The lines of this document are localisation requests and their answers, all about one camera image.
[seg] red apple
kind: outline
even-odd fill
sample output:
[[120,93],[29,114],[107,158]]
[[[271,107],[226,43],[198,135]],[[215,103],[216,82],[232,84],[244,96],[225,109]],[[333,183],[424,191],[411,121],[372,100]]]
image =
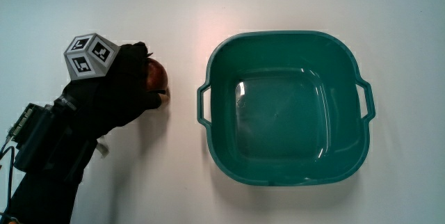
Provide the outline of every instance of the red apple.
[[168,77],[165,68],[156,60],[148,58],[149,63],[145,64],[148,77],[145,82],[147,91],[165,90],[168,85]]

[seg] white table surface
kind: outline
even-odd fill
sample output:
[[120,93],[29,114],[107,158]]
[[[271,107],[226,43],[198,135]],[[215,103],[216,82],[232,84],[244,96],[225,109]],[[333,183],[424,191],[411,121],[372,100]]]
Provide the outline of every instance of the white table surface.
[[[444,18],[445,0],[0,0],[0,128],[6,136],[29,102],[60,95],[74,36],[144,41],[168,71],[171,103],[106,136],[111,153],[86,168],[72,223],[443,223]],[[196,121],[210,54],[231,35],[268,30],[337,37],[371,83],[371,148],[349,179],[247,186],[210,157]]]

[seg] cable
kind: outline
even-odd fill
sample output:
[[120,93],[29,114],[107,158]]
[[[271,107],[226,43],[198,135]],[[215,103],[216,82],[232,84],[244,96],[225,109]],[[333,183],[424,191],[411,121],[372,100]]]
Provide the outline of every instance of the cable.
[[[12,194],[12,190],[13,190],[13,168],[14,168],[14,158],[15,158],[14,146],[9,146],[8,148],[6,148],[6,150],[4,150],[6,144],[8,144],[9,140],[10,140],[10,138],[8,140],[6,140],[5,144],[3,144],[3,147],[1,148],[1,151],[0,151],[0,160],[3,159],[3,157],[9,150],[11,151],[11,159],[10,159],[10,164],[9,164],[9,180],[8,180],[8,203],[6,204],[6,209],[8,209],[11,204],[11,194]],[[4,216],[6,218],[9,218],[12,221],[16,221],[19,223],[19,221],[16,218],[14,218],[8,214],[0,212],[0,215]]]

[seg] black glove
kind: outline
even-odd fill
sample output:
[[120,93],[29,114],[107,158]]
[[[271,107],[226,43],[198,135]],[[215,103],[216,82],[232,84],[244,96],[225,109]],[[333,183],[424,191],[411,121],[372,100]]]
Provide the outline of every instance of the black glove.
[[161,98],[144,87],[148,56],[143,42],[122,45],[104,78],[70,82],[63,94],[81,105],[72,118],[72,130],[97,139],[114,127],[128,124],[145,110],[158,108]]
[[[161,105],[157,93],[144,89],[147,56],[142,42],[123,45],[105,77],[72,81],[65,87],[62,96],[77,110],[72,115],[66,102],[60,98],[54,102],[54,110],[69,122],[69,131],[54,151],[56,165],[41,173],[27,173],[5,210],[7,214],[24,223],[69,223],[78,183],[96,139]],[[70,172],[73,164],[76,169]],[[70,183],[63,181],[67,175],[72,178]]]

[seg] plastic tub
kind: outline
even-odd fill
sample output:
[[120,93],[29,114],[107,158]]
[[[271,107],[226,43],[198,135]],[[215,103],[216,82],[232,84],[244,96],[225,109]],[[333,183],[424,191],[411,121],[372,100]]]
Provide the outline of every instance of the plastic tub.
[[[366,97],[363,118],[356,85]],[[210,87],[211,122],[203,117]],[[238,182],[338,182],[358,170],[369,149],[371,86],[350,50],[326,33],[267,31],[227,39],[212,53],[197,98],[211,156]]]

